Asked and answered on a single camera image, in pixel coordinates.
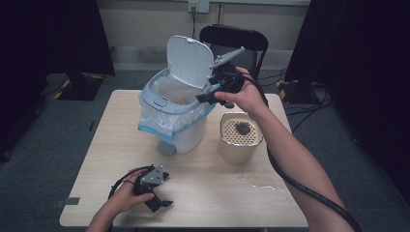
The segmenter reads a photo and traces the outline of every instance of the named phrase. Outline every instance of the chair backrest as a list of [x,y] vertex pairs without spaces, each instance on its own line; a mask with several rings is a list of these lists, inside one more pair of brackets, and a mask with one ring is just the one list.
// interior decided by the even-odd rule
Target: chair backrest
[[204,27],[199,33],[199,40],[210,44],[215,58],[243,46],[246,50],[231,62],[248,69],[254,79],[259,76],[269,46],[266,37],[258,31],[221,24]]

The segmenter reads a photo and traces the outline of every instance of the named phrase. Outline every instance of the container lid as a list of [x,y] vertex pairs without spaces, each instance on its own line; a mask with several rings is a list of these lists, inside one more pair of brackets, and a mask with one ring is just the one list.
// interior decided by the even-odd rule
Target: container lid
[[192,38],[171,37],[166,58],[170,74],[190,86],[203,88],[212,75],[214,55],[211,49]]

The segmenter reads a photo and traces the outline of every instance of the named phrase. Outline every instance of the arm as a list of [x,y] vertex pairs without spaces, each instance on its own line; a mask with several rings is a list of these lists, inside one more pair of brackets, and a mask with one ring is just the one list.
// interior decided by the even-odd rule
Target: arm
[[[241,73],[247,70],[237,68]],[[216,92],[220,100],[238,104],[257,123],[281,169],[290,177],[343,207],[327,173],[312,155],[265,105],[256,87],[246,81],[241,92]],[[353,231],[332,209],[286,183],[307,218],[309,231]]]
[[87,232],[105,232],[108,230],[111,222],[119,215],[133,206],[143,203],[154,198],[153,193],[145,193],[141,195],[133,195],[133,184],[136,178],[144,170],[137,171],[127,177],[126,182],[118,188],[114,195],[112,195],[96,212]]

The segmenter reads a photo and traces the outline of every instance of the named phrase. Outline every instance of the tan cylindrical container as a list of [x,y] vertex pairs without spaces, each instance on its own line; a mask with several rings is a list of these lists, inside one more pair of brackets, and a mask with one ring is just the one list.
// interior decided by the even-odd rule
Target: tan cylindrical container
[[248,162],[262,139],[262,132],[247,113],[227,113],[222,116],[218,151],[227,162]]

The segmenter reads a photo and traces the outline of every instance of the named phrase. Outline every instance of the person's right hand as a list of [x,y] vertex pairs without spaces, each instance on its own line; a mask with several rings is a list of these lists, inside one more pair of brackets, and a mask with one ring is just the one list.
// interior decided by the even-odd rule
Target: person's right hand
[[[243,76],[252,78],[248,70],[240,67],[237,67],[236,70]],[[248,80],[245,80],[244,86],[239,93],[216,92],[214,97],[219,100],[235,102],[242,110],[247,112],[250,117],[258,110],[266,108],[265,102],[262,100],[256,86]]]

